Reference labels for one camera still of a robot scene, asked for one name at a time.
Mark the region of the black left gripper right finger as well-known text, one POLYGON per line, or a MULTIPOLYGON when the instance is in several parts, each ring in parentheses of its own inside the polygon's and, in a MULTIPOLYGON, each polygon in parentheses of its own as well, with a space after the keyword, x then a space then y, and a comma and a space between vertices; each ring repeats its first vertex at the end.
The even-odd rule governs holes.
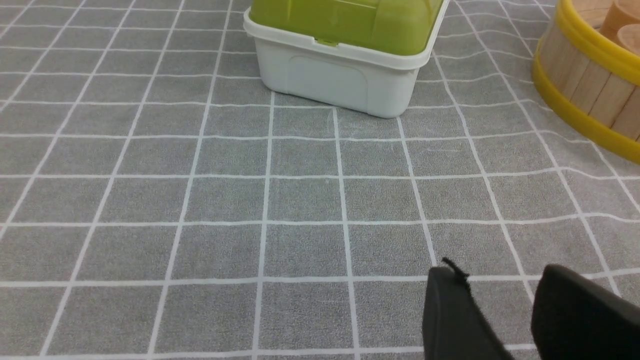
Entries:
POLYGON ((637 360, 640 309, 559 265, 544 267, 531 333, 542 360, 637 360))

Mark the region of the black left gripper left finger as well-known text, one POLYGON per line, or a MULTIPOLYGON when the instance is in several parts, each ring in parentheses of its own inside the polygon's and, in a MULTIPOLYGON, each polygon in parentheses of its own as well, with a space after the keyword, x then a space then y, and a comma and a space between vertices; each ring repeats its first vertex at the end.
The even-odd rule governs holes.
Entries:
POLYGON ((469 274, 447 257, 429 270, 423 306, 426 360, 512 360, 474 300, 469 274))

